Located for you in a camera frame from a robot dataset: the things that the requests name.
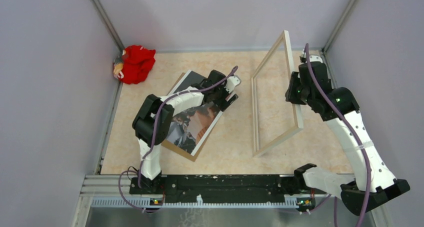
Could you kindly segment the printed photo with white border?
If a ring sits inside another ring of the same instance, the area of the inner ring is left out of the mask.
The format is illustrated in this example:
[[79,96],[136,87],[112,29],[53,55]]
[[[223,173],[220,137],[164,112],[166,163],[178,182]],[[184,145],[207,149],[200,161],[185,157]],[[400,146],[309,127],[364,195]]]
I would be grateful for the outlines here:
[[[208,138],[215,124],[218,122],[219,118],[223,114],[223,112],[220,111],[220,109],[213,102],[210,102],[209,104],[213,104],[209,112],[215,116],[214,120],[210,120],[210,118],[205,115],[200,115],[199,117],[190,117],[190,123],[187,127],[187,130],[191,132],[194,137],[207,136]],[[207,139],[202,140],[201,143],[204,145],[206,140]]]

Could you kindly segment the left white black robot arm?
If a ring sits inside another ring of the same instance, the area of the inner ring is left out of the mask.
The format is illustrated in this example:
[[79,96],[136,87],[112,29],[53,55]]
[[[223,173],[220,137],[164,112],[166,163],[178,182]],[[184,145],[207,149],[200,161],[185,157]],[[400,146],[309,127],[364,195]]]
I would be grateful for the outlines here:
[[167,96],[150,94],[146,97],[136,114],[132,128],[140,149],[138,179],[141,187],[149,194],[160,189],[161,173],[160,145],[166,140],[173,117],[181,112],[208,103],[217,105],[225,111],[236,99],[235,88],[241,83],[236,75],[238,67],[232,68],[228,75],[212,70],[207,78],[192,84],[184,90]]

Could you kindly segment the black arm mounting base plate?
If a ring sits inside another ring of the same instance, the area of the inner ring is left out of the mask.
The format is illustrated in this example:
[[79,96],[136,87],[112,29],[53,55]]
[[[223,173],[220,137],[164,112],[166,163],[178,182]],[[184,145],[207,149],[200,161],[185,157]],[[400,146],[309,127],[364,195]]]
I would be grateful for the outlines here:
[[322,191],[301,187],[293,175],[284,174],[168,174],[154,180],[133,177],[129,193],[158,195],[166,204],[193,203],[198,196],[206,204],[273,204],[296,195],[309,199]]

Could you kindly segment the light wooden picture frame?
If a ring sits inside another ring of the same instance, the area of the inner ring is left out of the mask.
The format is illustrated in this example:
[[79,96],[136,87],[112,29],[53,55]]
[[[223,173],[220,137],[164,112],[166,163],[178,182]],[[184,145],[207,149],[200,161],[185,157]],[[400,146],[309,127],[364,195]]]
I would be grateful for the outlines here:
[[258,158],[304,129],[301,107],[286,101],[295,61],[283,30],[251,77],[253,157]]

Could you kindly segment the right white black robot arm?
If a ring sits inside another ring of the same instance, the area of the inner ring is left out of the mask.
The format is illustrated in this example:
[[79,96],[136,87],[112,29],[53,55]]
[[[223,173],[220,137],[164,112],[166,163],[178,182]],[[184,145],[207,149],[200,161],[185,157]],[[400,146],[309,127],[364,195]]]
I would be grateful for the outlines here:
[[305,164],[294,171],[293,187],[299,193],[324,191],[342,201],[354,215],[365,213],[408,192],[407,180],[397,178],[384,164],[371,140],[352,92],[333,88],[327,67],[320,61],[303,62],[291,73],[286,100],[310,106],[338,139],[353,176]]

